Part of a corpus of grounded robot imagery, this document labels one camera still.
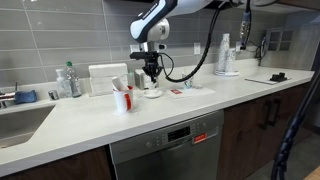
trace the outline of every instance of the wall outlet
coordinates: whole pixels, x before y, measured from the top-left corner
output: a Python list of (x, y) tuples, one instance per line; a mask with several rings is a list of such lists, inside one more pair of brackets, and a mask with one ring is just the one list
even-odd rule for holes
[(133, 52), (140, 52), (140, 46), (138, 44), (131, 44), (130, 45), (130, 51)]
[(194, 54), (200, 54), (201, 52), (201, 44), (200, 43), (194, 43)]

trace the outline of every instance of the dishwasher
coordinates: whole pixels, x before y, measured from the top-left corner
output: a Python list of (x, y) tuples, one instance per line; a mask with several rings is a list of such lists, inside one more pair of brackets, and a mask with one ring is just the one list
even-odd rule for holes
[(117, 180), (214, 180), (223, 111), (110, 144)]

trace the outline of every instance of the dark wood cabinet door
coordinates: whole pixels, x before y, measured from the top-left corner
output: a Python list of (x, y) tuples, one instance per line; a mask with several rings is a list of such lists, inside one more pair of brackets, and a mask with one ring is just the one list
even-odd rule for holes
[(225, 109), (218, 166), (219, 180), (240, 180), (256, 170), (262, 130), (258, 115), (266, 113), (266, 97)]
[(111, 180), (103, 147), (28, 169), (1, 180)]
[(320, 10), (319, 0), (279, 0), (279, 4), (285, 4), (289, 6), (302, 7), (313, 10)]
[[(271, 98), (272, 110), (268, 126), (261, 136), (261, 144), (257, 155), (257, 168), (260, 168), (274, 159), (290, 117), (294, 115), (300, 104), (307, 85), (300, 85), (274, 93)], [(295, 141), (299, 142), (311, 135), (310, 131), (301, 130)]]

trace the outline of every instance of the cutting board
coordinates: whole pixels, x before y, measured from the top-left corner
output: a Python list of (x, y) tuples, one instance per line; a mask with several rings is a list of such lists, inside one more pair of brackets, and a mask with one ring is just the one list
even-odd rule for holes
[(258, 82), (258, 83), (269, 84), (269, 85), (274, 85), (274, 84), (281, 83), (281, 82), (270, 81), (270, 78), (271, 78), (271, 75), (270, 74), (266, 74), (266, 75), (248, 77), (248, 78), (245, 78), (245, 80)]

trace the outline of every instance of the gray tile backsplash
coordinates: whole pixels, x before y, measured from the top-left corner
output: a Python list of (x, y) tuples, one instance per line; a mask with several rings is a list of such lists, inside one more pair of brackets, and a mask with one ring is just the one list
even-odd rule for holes
[(25, 67), (41, 67), (37, 50), (0, 51), (0, 70)]
[(28, 12), (28, 16), (33, 30), (106, 30), (103, 15)]
[(0, 50), (35, 49), (35, 47), (30, 30), (0, 31)]
[(25, 9), (103, 14), (101, 0), (23, 0)]
[(106, 32), (35, 31), (38, 48), (108, 46)]
[(28, 19), (24, 11), (0, 10), (0, 30), (29, 30)]
[[(55, 69), (72, 61), (80, 77), (88, 77), (90, 64), (125, 62), (130, 70), (144, 61), (129, 58), (130, 44), (137, 44), (129, 32), (132, 20), (151, 4), (122, 0), (0, 0), (0, 88), (55, 81)], [(163, 52), (175, 66), (195, 65), (194, 43), (207, 40), (214, 10), (168, 18), (170, 36)], [(217, 61), (223, 33), (231, 34), (231, 46), (238, 40), (242, 9), (222, 11), (213, 32), (205, 63)], [(259, 43), (267, 28), (283, 26), (284, 14), (253, 12), (250, 40)], [(253, 57), (251, 52), (237, 59)], [(170, 66), (165, 58), (165, 65)]]
[(44, 66), (64, 65), (67, 61), (72, 61), (73, 64), (111, 62), (110, 50), (107, 47), (48, 49), (39, 52)]
[(3, 9), (23, 9), (21, 0), (1, 0), (0, 8)]
[(0, 86), (14, 86), (47, 82), (43, 68), (11, 69), (0, 71)]

